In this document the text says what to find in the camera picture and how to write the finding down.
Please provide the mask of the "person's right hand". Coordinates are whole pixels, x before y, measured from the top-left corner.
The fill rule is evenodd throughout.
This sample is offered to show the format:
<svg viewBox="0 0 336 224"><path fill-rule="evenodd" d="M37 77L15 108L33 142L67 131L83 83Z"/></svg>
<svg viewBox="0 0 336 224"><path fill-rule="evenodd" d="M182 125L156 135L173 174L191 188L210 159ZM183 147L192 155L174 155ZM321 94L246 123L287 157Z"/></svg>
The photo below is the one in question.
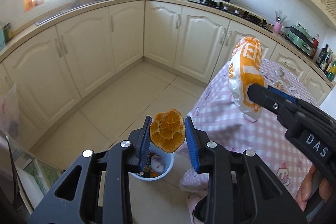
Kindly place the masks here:
<svg viewBox="0 0 336 224"><path fill-rule="evenodd" d="M310 167L309 172L303 179L301 186L299 187L297 194L295 196L295 201L299 205L300 209L302 211L305 210L307 205L307 200L309 199L312 190L313 190L313 178L315 173L317 172L317 169L314 165ZM323 178L320 185L319 185L319 195L324 200L327 201L334 188L329 184L326 178Z"/></svg>

